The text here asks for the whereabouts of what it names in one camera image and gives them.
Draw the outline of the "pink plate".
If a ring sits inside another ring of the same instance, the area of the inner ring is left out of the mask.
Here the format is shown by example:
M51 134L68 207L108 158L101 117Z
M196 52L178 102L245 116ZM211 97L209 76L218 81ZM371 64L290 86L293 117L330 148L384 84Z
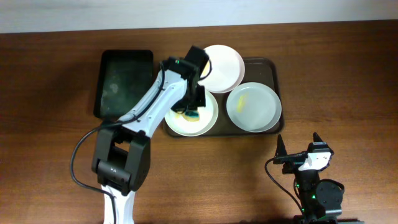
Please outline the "pink plate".
M243 80L245 65L238 52L226 45L211 45L205 48L210 58L198 82L212 93L226 93Z

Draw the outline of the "light blue plate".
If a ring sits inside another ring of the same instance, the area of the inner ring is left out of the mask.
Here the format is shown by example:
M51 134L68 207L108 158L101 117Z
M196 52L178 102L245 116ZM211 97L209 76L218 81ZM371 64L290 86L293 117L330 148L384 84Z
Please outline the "light blue plate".
M230 120L243 131L261 133L273 128L282 116L277 93L262 83L248 82L237 86L227 97Z

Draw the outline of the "green and yellow sponge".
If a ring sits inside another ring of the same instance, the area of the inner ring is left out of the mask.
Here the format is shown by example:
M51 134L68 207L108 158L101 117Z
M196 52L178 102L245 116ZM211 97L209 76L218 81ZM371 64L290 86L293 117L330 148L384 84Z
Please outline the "green and yellow sponge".
M184 111L182 117L189 122L197 122L200 120L200 114L197 110Z

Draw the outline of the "white plate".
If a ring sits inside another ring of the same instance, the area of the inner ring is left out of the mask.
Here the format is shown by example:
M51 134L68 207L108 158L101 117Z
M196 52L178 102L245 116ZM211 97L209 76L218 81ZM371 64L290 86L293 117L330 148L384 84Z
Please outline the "white plate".
M209 91L205 91L205 101L206 106L198 108L198 121L188 121L182 115L170 110L165 115L165 122L172 131L182 136L194 137L205 134L218 118L218 104Z

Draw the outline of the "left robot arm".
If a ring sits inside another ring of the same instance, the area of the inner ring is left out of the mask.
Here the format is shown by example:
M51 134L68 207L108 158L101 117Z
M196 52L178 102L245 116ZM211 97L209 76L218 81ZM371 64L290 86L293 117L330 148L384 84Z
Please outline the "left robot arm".
M162 61L156 81L137 105L99 128L91 169L104 195L105 223L133 223L134 197L150 169L151 137L170 110L205 105L205 88L198 82L209 62L196 46L184 58Z

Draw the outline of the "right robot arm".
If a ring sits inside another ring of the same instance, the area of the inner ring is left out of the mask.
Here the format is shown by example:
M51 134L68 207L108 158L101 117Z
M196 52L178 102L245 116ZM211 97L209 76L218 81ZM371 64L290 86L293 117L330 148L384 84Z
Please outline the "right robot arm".
M294 216L294 223L338 222L345 187L319 176L330 165L333 155L333 150L317 133L313 133L313 141L307 150L296 154L288 154L282 136L278 136L273 163L283 165L283 174L295 176L294 191L300 200L302 213Z

